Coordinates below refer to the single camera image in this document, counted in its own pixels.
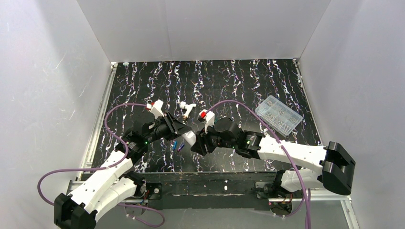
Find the white remote control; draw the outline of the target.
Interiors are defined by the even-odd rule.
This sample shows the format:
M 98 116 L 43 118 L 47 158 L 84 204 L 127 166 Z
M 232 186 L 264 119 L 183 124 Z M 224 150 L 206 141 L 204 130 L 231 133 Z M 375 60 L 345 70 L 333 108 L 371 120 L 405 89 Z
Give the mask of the white remote control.
M 196 135 L 193 131 L 188 131 L 181 136 L 190 146 L 193 146 L 196 143 Z

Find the purple battery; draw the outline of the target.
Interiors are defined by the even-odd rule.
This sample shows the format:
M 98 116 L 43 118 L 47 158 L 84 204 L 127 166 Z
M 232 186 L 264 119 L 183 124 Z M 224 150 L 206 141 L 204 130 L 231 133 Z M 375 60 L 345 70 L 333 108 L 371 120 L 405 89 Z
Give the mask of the purple battery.
M 185 144 L 181 144 L 177 151 L 180 152 L 184 148 L 184 146 Z

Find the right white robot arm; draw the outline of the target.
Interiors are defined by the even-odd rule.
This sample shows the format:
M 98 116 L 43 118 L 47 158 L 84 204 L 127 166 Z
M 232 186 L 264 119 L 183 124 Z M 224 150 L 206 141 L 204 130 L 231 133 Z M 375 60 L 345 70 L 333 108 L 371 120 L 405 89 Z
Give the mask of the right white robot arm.
M 191 151 L 202 156 L 217 148 L 233 149 L 245 158 L 275 160 L 302 167 L 298 173 L 281 171 L 276 175 L 272 189 L 292 193 L 305 188 L 325 188 L 348 196 L 356 162 L 348 151 L 337 142 L 327 146 L 307 146 L 281 141 L 263 133 L 241 129 L 230 118 L 209 122 L 191 140 Z

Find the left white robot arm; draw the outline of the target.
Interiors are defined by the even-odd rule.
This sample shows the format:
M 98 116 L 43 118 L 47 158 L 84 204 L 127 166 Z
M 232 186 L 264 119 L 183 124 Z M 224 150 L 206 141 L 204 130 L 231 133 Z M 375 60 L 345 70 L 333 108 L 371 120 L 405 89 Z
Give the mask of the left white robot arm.
M 93 229 L 97 221 L 121 201 L 148 196 L 145 178 L 132 171 L 132 167 L 148 151 L 149 144 L 179 136 L 190 145 L 196 142 L 192 128 L 170 113 L 154 117 L 143 124 L 135 123 L 124 133 L 122 142 L 104 162 L 105 170 L 96 171 L 72 192 L 61 193 L 55 199 L 55 225 L 61 229 Z

